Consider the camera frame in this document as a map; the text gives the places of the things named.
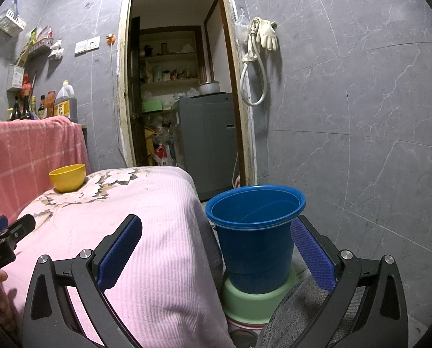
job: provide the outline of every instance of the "green box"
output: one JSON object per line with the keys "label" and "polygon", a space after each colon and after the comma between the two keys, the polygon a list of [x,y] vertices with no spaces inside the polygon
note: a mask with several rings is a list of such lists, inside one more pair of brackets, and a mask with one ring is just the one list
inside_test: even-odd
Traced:
{"label": "green box", "polygon": [[163,102],[161,101],[147,101],[142,102],[142,112],[153,112],[153,111],[162,111],[163,110]]}

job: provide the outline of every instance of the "pink towel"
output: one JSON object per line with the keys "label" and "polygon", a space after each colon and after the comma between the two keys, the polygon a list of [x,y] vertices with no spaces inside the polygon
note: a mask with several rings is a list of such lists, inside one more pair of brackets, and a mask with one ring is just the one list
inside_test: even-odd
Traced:
{"label": "pink towel", "polygon": [[60,116],[0,122],[0,216],[15,222],[24,207],[52,188],[49,172],[76,163],[90,174],[80,124]]}

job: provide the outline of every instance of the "bed sheet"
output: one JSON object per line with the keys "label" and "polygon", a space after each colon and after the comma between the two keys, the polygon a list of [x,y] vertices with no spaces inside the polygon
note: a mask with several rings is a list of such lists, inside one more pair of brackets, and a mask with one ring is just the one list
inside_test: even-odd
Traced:
{"label": "bed sheet", "polygon": [[[40,255],[59,260],[93,249],[132,213],[142,220],[142,238],[116,285],[105,292],[129,331],[145,348],[234,347],[211,273],[221,271],[219,246],[183,170],[100,171],[77,192],[47,191],[21,216],[26,213],[36,218],[36,229],[4,268],[4,288],[20,315]],[[77,292],[70,294],[87,335],[100,342]]]}

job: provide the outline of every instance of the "blue bucket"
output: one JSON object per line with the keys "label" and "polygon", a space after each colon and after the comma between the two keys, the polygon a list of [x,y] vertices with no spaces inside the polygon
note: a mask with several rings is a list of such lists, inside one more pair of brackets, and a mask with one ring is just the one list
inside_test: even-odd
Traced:
{"label": "blue bucket", "polygon": [[273,184],[229,190],[208,201],[206,215],[217,226],[234,287],[263,294],[282,286],[293,254],[290,222],[305,204],[300,190]]}

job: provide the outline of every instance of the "light switch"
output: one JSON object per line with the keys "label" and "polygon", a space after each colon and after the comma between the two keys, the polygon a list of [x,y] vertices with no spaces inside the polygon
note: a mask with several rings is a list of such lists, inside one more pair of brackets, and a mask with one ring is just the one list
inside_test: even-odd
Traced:
{"label": "light switch", "polygon": [[83,41],[79,41],[78,43],[76,43],[76,48],[74,49],[74,54],[80,54],[81,52],[86,52],[87,51],[87,42],[88,40],[83,40]]}

